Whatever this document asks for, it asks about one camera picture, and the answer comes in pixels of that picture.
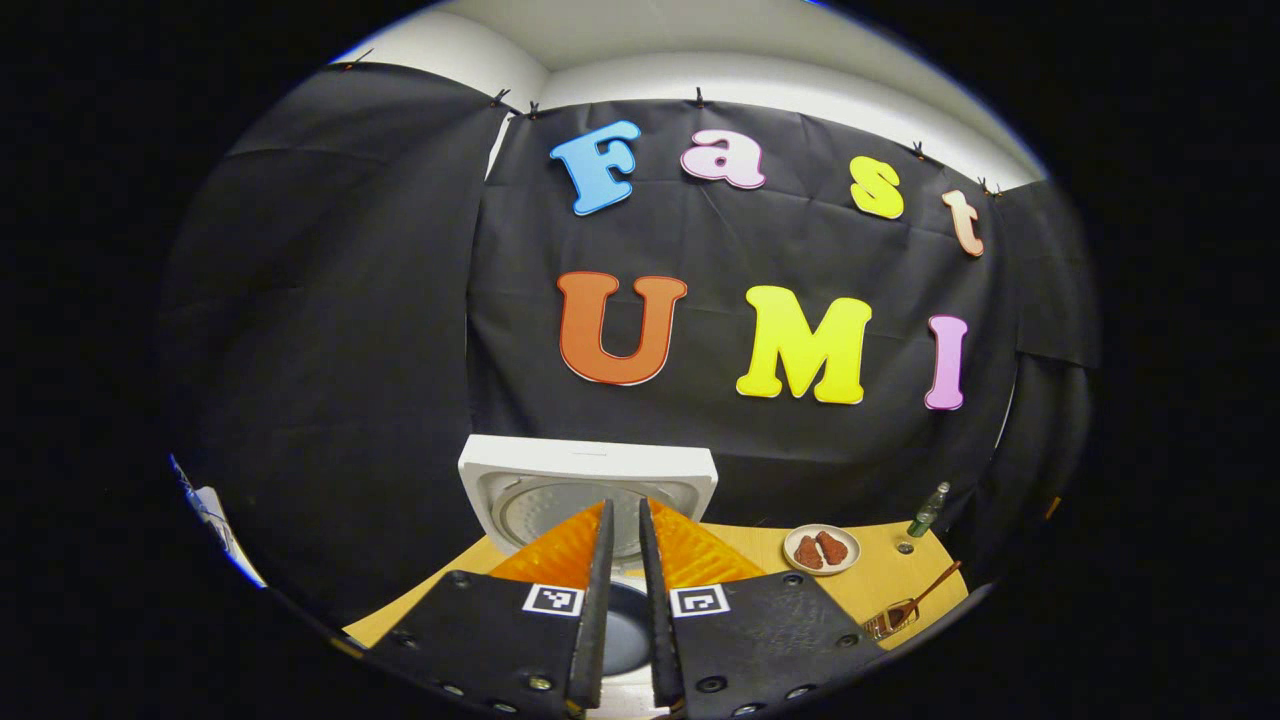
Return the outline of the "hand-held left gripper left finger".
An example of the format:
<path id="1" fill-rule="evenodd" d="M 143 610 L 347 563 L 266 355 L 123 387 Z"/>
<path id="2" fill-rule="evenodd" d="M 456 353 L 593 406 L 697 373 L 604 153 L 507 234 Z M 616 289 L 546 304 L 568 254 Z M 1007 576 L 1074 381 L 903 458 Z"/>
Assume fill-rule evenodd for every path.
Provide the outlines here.
<path id="1" fill-rule="evenodd" d="M 367 657 L 485 719 L 581 719 L 602 697 L 614 505 L 567 528 L 570 582 L 448 571 Z"/>

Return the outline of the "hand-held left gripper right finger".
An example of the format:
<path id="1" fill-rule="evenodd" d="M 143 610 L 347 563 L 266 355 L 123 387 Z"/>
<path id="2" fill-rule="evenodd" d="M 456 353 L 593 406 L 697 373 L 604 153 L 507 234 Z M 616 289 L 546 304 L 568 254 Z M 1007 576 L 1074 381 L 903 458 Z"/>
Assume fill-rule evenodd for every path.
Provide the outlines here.
<path id="1" fill-rule="evenodd" d="M 653 693 L 672 719 L 780 719 L 881 665 L 884 648 L 804 573 L 676 585 L 678 552 L 698 544 L 659 530 L 660 515 L 675 511 L 641 501 Z"/>

